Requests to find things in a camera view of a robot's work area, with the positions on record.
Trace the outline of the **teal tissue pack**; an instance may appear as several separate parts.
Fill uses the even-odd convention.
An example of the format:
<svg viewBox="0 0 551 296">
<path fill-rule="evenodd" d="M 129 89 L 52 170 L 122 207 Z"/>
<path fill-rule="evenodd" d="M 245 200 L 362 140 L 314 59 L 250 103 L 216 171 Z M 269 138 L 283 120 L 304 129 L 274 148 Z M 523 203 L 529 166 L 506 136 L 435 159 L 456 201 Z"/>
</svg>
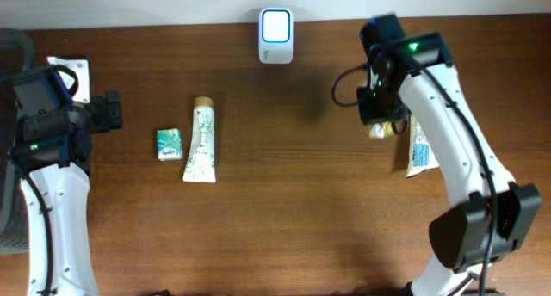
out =
<svg viewBox="0 0 551 296">
<path fill-rule="evenodd" d="M 157 130 L 159 161 L 178 160 L 183 157 L 181 132 L 177 128 Z"/>
</svg>

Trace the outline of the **green snack stick packet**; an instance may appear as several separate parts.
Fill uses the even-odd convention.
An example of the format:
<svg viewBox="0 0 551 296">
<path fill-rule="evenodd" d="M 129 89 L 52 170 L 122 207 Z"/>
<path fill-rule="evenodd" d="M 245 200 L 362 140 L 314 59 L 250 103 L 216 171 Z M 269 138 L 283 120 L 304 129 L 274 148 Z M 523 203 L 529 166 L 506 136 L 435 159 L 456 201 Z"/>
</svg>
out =
<svg viewBox="0 0 551 296">
<path fill-rule="evenodd" d="M 389 121 L 368 125 L 368 136 L 371 139 L 386 139 L 394 135 L 393 125 Z"/>
</svg>

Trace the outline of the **white tube with gold cap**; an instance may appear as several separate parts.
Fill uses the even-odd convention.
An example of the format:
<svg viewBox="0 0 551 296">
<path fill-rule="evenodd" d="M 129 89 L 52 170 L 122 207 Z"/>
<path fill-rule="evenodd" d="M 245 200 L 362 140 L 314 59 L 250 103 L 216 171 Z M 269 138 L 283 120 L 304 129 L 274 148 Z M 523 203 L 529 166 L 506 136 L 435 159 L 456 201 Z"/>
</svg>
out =
<svg viewBox="0 0 551 296">
<path fill-rule="evenodd" d="M 211 98 L 195 98 L 192 127 L 183 181 L 215 183 L 214 101 Z"/>
</svg>

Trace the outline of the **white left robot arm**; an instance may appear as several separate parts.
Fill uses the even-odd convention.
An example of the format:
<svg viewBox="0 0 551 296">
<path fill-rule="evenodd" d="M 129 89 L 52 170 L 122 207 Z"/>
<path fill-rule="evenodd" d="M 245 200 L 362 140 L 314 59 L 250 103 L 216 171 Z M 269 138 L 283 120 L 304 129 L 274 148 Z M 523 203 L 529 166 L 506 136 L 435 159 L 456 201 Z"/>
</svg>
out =
<svg viewBox="0 0 551 296">
<path fill-rule="evenodd" d="M 121 97 L 110 90 L 75 101 L 79 82 L 64 65 L 8 78 L 18 115 L 10 162 L 28 214 L 30 295 L 97 295 L 87 228 L 91 136 L 123 126 Z"/>
</svg>

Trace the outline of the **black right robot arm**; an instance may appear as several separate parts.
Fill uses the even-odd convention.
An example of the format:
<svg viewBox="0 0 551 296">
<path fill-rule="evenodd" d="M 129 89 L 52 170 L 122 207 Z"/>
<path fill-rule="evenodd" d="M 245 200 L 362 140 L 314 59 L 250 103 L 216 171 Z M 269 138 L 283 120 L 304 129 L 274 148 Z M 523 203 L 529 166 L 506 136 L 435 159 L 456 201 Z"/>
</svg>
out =
<svg viewBox="0 0 551 296">
<path fill-rule="evenodd" d="M 365 125 L 412 115 L 442 171 L 451 208 L 429 225 L 434 252 L 405 295 L 459 295 L 471 281 L 485 294 L 490 266 L 519 250 L 542 205 L 533 184 L 519 186 L 487 143 L 438 33 L 406 36 L 394 14 L 359 33 L 368 57 L 358 88 Z"/>
</svg>

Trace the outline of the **cream snack bag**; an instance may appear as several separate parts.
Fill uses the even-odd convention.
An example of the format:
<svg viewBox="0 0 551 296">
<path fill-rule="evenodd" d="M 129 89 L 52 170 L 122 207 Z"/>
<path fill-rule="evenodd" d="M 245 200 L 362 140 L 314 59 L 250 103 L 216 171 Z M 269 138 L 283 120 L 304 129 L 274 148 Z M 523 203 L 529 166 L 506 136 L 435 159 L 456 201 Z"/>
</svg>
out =
<svg viewBox="0 0 551 296">
<path fill-rule="evenodd" d="M 429 170 L 437 169 L 439 163 L 430 147 L 418 120 L 410 117 L 410 144 L 406 178 L 413 178 Z"/>
</svg>

